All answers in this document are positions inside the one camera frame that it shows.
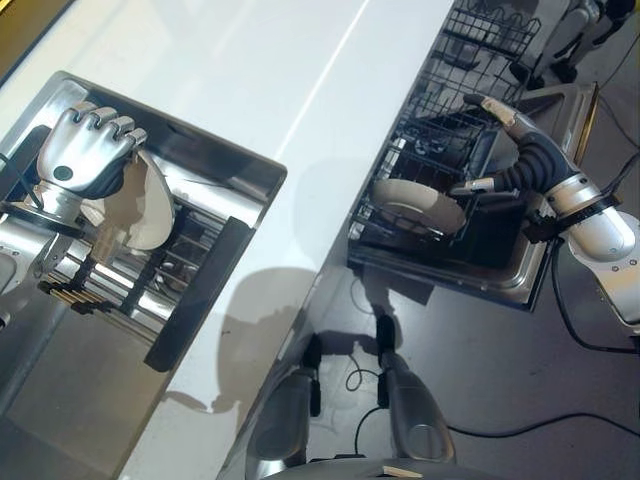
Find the dishwasher rack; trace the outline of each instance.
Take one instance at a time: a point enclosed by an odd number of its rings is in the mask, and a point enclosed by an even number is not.
[[[501,7],[488,10],[482,1],[454,2],[355,208],[349,240],[358,241],[369,232],[451,245],[464,237],[469,221],[451,237],[429,230],[416,238],[418,234],[397,226],[400,218],[394,212],[380,215],[380,207],[370,199],[372,187],[378,180],[400,178],[446,192],[454,183],[483,175],[496,121],[465,105],[463,96],[481,93],[516,104],[524,89],[508,67],[521,58],[540,27],[538,19],[508,15]],[[460,205],[471,219],[477,201]]]

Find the robot finger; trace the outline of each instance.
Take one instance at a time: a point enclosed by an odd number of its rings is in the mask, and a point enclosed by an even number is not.
[[[84,116],[87,113],[95,110],[96,108],[98,108],[98,106],[91,102],[82,102],[82,103],[79,103],[78,105],[71,107],[67,111],[73,112],[74,114],[73,121],[78,123],[80,122],[80,120],[84,118]]]
[[[124,137],[133,140],[133,145],[137,147],[147,139],[147,132],[143,128],[136,128],[134,131],[126,133]]]
[[[102,127],[104,124],[118,116],[116,109],[111,107],[97,108],[92,111],[91,114],[98,117],[98,123],[96,124],[97,128]]]

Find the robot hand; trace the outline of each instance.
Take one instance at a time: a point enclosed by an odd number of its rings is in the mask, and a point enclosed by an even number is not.
[[[128,154],[147,138],[134,127],[132,118],[111,107],[83,102],[69,108],[40,150],[38,175],[82,198],[113,195],[122,187]]]
[[[493,98],[466,95],[502,123],[518,145],[514,166],[495,175],[454,185],[451,195],[533,190],[544,195],[556,222],[568,233],[573,256],[598,279],[612,308],[640,335],[640,223],[615,209],[610,195],[566,158],[560,147],[522,113]]]
[[[450,191],[451,195],[463,196],[515,189],[533,190],[544,194],[563,180],[580,173],[567,160],[560,147],[526,115],[483,95],[465,95],[464,100],[469,104],[478,105],[500,120],[505,132],[516,142],[519,158],[513,167],[496,175],[454,185]]]

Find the black handle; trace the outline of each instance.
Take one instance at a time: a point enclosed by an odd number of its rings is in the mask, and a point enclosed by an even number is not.
[[[158,372],[176,366],[220,295],[255,230],[229,217],[144,362]]]

